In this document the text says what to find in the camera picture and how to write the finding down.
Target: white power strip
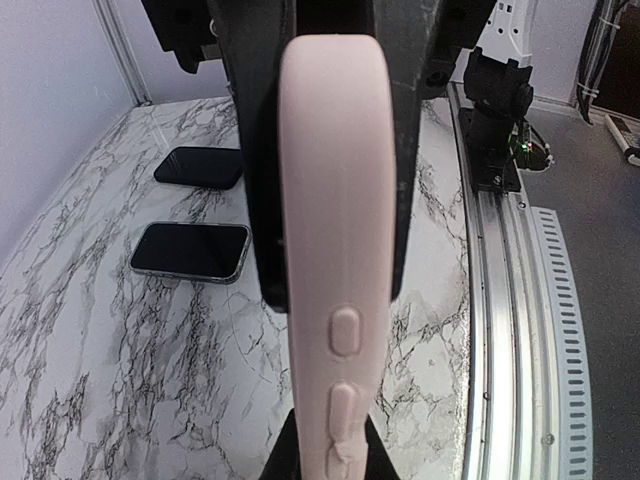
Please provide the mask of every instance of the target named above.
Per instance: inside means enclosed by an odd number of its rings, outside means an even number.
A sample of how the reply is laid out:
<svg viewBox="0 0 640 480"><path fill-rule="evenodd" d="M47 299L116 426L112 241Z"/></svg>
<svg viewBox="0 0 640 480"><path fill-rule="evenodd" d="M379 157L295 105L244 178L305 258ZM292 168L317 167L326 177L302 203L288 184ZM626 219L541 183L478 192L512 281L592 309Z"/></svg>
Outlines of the white power strip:
<svg viewBox="0 0 640 480"><path fill-rule="evenodd" d="M629 148L640 147L640 125L610 114L604 116L604 123L623 152ZM640 158L637 155L630 155L627 159L632 165L640 167Z"/></svg>

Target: smartphone screen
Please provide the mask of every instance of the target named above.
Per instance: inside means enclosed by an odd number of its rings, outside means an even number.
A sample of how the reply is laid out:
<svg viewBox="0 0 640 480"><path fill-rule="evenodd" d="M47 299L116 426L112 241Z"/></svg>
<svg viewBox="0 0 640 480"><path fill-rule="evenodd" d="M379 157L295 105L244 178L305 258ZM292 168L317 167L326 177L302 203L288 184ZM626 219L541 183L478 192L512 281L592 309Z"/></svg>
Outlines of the smartphone screen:
<svg viewBox="0 0 640 480"><path fill-rule="evenodd" d="M240 275L249 247L242 225L153 223L131 257L141 273L231 283Z"/></svg>
<svg viewBox="0 0 640 480"><path fill-rule="evenodd" d="M242 152L229 148L178 147L156 169L158 182L229 190L242 175Z"/></svg>

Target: perforated metal strip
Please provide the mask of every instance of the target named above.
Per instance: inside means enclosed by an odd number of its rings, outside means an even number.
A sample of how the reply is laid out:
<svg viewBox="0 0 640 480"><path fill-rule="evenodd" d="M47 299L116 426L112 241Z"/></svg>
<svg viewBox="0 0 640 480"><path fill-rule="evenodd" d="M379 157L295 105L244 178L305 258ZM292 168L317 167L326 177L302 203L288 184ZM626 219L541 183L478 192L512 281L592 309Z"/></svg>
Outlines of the perforated metal strip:
<svg viewBox="0 0 640 480"><path fill-rule="evenodd" d="M549 285L560 377L560 478L591 480L591 388L578 295L569 255L553 210L533 208Z"/></svg>

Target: gray floor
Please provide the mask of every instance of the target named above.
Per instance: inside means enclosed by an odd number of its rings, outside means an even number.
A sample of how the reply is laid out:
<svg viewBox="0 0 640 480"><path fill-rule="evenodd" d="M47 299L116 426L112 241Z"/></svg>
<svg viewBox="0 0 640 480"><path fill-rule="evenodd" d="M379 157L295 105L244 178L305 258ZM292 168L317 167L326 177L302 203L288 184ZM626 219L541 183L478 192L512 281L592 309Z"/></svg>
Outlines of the gray floor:
<svg viewBox="0 0 640 480"><path fill-rule="evenodd" d="M532 111L556 165L526 174L558 212L576 278L594 415L594 478L640 478L640 168L604 125Z"/></svg>

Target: marble surface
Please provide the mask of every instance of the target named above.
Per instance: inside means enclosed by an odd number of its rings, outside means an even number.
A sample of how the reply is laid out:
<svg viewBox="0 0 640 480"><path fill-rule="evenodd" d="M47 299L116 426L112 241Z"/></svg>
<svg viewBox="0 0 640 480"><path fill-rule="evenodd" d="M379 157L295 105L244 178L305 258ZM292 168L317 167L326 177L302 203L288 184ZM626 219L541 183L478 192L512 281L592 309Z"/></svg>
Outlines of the marble surface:
<svg viewBox="0 0 640 480"><path fill-rule="evenodd" d="M248 223L244 188L160 185L179 145L236 147L228 99L133 110L82 160L0 277L0 475L256 479L292 406L286 317L250 252L233 285L135 274L153 221ZM372 417L403 479L459 478L466 237L446 100L425 104L407 267Z"/></svg>

